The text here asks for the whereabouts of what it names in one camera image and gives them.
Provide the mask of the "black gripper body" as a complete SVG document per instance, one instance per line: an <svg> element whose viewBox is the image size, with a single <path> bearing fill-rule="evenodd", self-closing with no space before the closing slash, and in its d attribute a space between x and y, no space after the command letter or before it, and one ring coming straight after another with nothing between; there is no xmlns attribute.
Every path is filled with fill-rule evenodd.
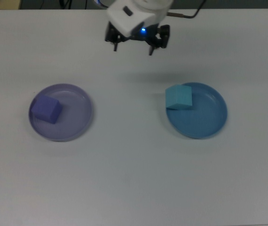
<svg viewBox="0 0 268 226"><path fill-rule="evenodd" d="M159 24L153 24L148 27L138 27L134 28L129 37L126 37L127 40L137 40L145 42L156 42L158 40Z"/></svg>

